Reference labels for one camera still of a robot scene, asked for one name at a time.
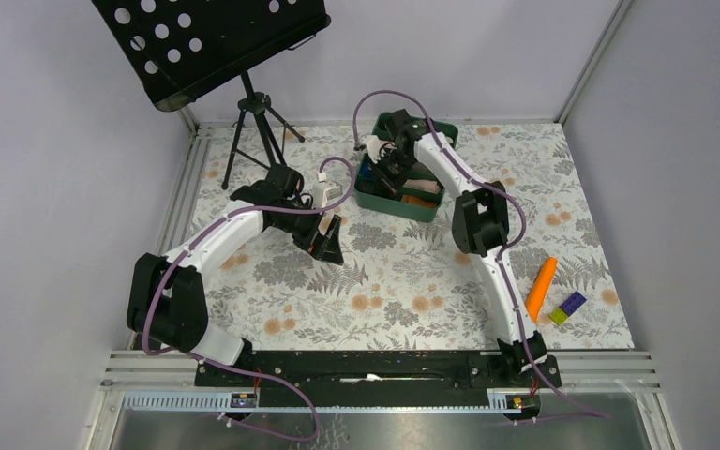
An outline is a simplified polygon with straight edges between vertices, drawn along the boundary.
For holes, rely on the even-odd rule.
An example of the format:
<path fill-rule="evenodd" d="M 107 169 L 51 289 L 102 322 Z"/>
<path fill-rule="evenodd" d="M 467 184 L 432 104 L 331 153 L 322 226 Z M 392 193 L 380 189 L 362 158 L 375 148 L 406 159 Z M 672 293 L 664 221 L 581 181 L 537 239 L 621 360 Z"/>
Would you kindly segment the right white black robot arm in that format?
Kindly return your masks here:
<path fill-rule="evenodd" d="M 548 359 L 541 334 L 526 323 L 527 312 L 509 259 L 509 206 L 513 199 L 502 185 L 491 185 L 460 157 L 448 137 L 426 118 L 405 110 L 390 112 L 381 121 L 383 137 L 364 139 L 373 191 L 394 199 L 416 164 L 425 166 L 454 199 L 452 236 L 457 248 L 471 259 L 496 315 L 502 352 L 500 372 L 514 386 L 522 386 Z"/>

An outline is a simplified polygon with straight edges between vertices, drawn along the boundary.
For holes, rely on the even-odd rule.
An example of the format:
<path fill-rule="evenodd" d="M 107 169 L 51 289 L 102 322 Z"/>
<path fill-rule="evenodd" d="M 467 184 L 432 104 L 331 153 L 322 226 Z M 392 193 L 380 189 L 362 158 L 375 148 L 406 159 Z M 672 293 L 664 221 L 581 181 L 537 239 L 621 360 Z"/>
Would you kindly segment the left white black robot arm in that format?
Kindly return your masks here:
<path fill-rule="evenodd" d="M 127 326 L 139 334 L 146 354 L 179 351 L 216 362 L 217 373 L 229 384 L 250 379 L 254 363 L 242 353 L 247 342 L 210 321 L 206 280 L 269 228 L 287 233 L 311 258 L 341 265 L 342 218 L 333 211 L 348 197 L 320 206 L 304 200 L 303 188 L 300 172 L 275 164 L 263 179 L 236 189 L 223 211 L 185 243 L 136 261 Z"/>

